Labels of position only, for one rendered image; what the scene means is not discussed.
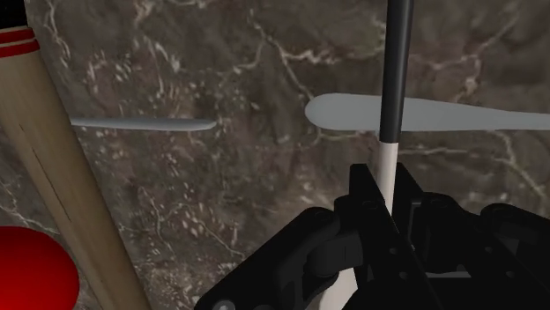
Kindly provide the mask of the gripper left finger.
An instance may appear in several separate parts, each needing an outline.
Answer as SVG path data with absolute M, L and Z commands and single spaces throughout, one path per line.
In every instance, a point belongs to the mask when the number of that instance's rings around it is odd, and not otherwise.
M 358 290 L 344 310 L 430 310 L 430 284 L 396 229 L 364 164 L 328 210 L 304 210 L 215 284 L 194 310 L 305 310 L 354 269 Z

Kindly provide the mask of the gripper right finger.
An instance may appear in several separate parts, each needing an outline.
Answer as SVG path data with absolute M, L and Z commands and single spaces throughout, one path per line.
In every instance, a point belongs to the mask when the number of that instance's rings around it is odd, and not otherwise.
M 550 220 L 506 203 L 471 213 L 403 164 L 393 217 L 444 310 L 550 310 Z

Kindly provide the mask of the black and white rod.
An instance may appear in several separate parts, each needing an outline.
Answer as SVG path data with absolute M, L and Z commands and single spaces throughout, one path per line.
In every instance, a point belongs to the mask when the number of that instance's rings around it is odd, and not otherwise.
M 392 210 L 414 0 L 388 0 L 377 185 Z

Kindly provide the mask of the thin grey cutlery piece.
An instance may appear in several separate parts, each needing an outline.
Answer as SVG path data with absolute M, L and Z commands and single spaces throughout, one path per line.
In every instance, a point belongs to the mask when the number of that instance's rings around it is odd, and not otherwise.
M 216 122 L 205 119 L 175 118 L 71 118 L 71 124 L 103 129 L 200 131 L 212 129 Z

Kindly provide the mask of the red round object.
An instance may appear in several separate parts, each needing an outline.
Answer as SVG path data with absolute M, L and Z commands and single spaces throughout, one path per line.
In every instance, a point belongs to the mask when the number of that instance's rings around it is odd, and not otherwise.
M 0 226 L 0 310 L 73 310 L 78 270 L 44 232 Z

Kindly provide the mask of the wooden stick with red bands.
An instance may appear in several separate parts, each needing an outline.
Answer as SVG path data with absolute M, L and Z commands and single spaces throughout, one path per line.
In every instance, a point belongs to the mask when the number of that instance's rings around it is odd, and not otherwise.
M 24 0 L 0 0 L 0 128 L 103 310 L 152 310 L 55 84 Z

